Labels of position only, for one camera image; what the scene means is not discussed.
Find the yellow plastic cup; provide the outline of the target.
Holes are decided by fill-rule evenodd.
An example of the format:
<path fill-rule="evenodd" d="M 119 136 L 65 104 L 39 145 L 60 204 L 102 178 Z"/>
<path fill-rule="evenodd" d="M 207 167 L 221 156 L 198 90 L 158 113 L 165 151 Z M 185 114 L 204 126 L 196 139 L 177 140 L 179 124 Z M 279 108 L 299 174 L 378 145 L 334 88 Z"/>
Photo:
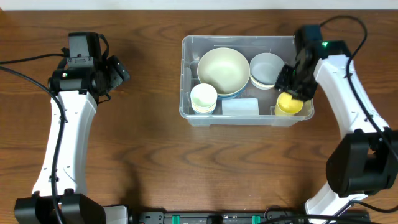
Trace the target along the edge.
<path fill-rule="evenodd" d="M 277 116 L 293 116 L 301 111 L 303 105 L 303 101 L 293 99 L 292 95 L 283 92 L 277 98 L 274 113 Z"/>
<path fill-rule="evenodd" d="M 209 107 L 201 107 L 201 106 L 197 106 L 197 105 L 192 105 L 192 109 L 198 110 L 198 111 L 208 111 L 208 110 L 213 110 L 215 108 L 216 108 L 216 103 Z"/>

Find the grey small bowl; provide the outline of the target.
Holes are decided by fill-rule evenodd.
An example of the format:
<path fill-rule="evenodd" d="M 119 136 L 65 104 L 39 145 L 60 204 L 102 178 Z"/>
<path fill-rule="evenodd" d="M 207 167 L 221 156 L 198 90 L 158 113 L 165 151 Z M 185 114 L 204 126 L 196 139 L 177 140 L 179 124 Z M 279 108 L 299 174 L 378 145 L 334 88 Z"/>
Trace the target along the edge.
<path fill-rule="evenodd" d="M 274 85 L 284 65 L 284 61 L 272 53 L 258 54 L 249 64 L 252 77 L 262 85 Z"/>

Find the beige large bowl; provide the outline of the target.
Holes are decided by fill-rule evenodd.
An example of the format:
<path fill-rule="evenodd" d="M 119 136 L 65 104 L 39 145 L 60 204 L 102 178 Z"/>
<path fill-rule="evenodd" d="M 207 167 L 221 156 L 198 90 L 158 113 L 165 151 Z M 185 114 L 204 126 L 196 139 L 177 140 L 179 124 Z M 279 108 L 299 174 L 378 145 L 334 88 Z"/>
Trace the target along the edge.
<path fill-rule="evenodd" d="M 220 47 L 207 52 L 197 66 L 200 83 L 213 86 L 219 97 L 227 98 L 242 91 L 250 78 L 245 56 L 235 49 Z"/>

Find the dark blue large bowl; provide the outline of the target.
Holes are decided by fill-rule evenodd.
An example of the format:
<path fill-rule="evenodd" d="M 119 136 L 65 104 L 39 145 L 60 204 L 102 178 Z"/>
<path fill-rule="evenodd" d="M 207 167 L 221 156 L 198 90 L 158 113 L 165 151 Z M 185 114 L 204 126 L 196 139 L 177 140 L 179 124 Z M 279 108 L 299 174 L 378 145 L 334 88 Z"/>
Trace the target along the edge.
<path fill-rule="evenodd" d="M 233 94 L 218 94 L 218 99 L 219 100 L 230 100 L 233 99 L 237 96 L 239 96 L 241 94 L 241 92 L 236 92 Z"/>

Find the cream plastic cup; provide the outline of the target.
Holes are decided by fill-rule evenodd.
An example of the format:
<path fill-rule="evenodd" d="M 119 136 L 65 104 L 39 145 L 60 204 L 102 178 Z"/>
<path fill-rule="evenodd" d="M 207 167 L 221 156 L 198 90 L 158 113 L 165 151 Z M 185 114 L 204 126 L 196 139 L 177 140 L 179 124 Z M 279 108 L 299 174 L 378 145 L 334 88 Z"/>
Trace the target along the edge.
<path fill-rule="evenodd" d="M 193 106 L 205 109 L 212 107 L 216 103 L 218 94 L 213 86 L 201 83 L 192 88 L 190 99 Z"/>

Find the pink plastic cup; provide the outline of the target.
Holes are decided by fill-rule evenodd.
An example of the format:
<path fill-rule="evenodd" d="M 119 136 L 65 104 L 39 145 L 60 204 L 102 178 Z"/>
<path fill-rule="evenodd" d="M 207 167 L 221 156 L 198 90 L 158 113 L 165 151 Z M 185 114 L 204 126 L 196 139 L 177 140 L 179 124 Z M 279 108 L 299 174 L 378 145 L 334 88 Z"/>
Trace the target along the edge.
<path fill-rule="evenodd" d="M 208 110 L 208 111 L 198 111 L 198 110 L 194 110 L 194 113 L 196 115 L 208 115 L 208 114 L 213 114 L 214 109 L 213 110 Z"/>

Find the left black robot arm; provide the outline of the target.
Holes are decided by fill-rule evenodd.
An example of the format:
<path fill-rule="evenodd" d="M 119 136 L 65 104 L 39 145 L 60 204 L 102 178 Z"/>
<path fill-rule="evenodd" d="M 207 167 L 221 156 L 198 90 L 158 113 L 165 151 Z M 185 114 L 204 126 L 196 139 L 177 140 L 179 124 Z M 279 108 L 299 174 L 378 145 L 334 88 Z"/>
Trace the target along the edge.
<path fill-rule="evenodd" d="M 68 36 L 64 59 L 44 89 L 52 118 L 44 163 L 32 195 L 16 200 L 19 223 L 128 223 L 125 205 L 102 206 L 87 197 L 88 137 L 102 96 L 128 81 L 116 56 L 101 50 L 106 38 L 94 32 Z"/>

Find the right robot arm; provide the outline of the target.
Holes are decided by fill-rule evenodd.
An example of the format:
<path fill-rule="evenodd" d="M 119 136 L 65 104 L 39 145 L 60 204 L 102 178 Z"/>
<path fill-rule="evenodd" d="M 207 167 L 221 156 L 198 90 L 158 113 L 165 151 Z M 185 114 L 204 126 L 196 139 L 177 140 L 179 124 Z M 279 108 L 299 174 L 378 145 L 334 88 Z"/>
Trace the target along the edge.
<path fill-rule="evenodd" d="M 308 215 L 341 215 L 355 200 L 389 189 L 397 175 L 397 131 L 367 96 L 342 40 L 323 40 L 320 25 L 295 31 L 294 66 L 284 66 L 275 88 L 308 101 L 326 94 L 341 141 L 326 163 L 326 184 L 305 202 Z"/>

